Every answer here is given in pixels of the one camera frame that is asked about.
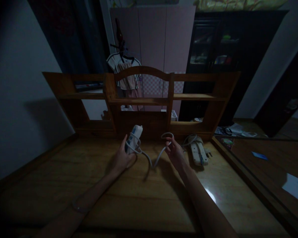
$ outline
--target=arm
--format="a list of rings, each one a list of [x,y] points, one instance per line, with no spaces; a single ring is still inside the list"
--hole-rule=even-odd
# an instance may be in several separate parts
[[[205,191],[194,171],[187,164],[183,149],[174,138],[167,138],[166,153],[178,171],[199,216],[206,237],[238,237],[223,213]]]
[[[92,208],[99,197],[106,189],[117,179],[117,177],[136,159],[135,154],[127,155],[125,152],[125,136],[122,144],[116,152],[113,168],[111,171],[102,177],[94,186],[88,189],[76,200],[77,207]],[[39,233],[36,238],[41,237],[71,237],[76,231],[80,223],[85,218],[86,214],[76,211],[72,206],[66,208],[53,221],[48,223]]]

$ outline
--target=wrist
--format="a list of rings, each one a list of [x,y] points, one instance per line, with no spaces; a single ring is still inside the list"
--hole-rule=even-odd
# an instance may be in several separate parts
[[[191,170],[192,170],[191,167],[185,161],[183,161],[181,166],[177,169],[180,175],[187,174]]]
[[[109,175],[117,178],[121,173],[123,172],[123,170],[119,169],[119,168],[113,168],[110,172]]]

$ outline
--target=forearm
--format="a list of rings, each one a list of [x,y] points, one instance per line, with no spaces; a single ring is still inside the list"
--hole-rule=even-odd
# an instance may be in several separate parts
[[[185,164],[179,175],[191,197],[206,237],[237,237],[223,213],[208,195],[194,171]]]
[[[79,196],[76,205],[81,208],[91,208],[118,176],[119,173],[115,171],[105,175],[94,186]],[[71,237],[85,216],[86,214],[76,211],[71,205],[46,225],[36,235],[36,238]]]

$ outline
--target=glass cabinet door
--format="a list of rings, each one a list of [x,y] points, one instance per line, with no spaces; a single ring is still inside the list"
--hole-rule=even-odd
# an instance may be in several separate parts
[[[215,26],[206,24],[194,25],[188,73],[204,73],[208,69],[215,30]]]
[[[224,23],[221,32],[221,41],[216,47],[216,57],[211,62],[212,72],[218,73],[235,70],[238,64],[242,28],[241,24],[235,24],[233,21]]]

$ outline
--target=checkered fabric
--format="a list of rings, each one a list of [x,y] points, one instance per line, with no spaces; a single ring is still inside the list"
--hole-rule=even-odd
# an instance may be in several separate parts
[[[184,74],[185,72],[173,72],[175,74]],[[174,82],[174,93],[182,93],[183,92],[184,82]],[[163,97],[168,97],[168,87],[169,82],[164,82],[163,84]]]
[[[183,92],[184,82],[174,82],[174,93],[182,93]],[[163,97],[168,97],[168,87],[169,82],[163,81],[162,79],[143,74],[142,75],[142,87],[143,87],[143,94],[144,95],[157,95]]]
[[[162,80],[152,75],[142,75],[142,85],[144,95],[160,95],[162,97]]]

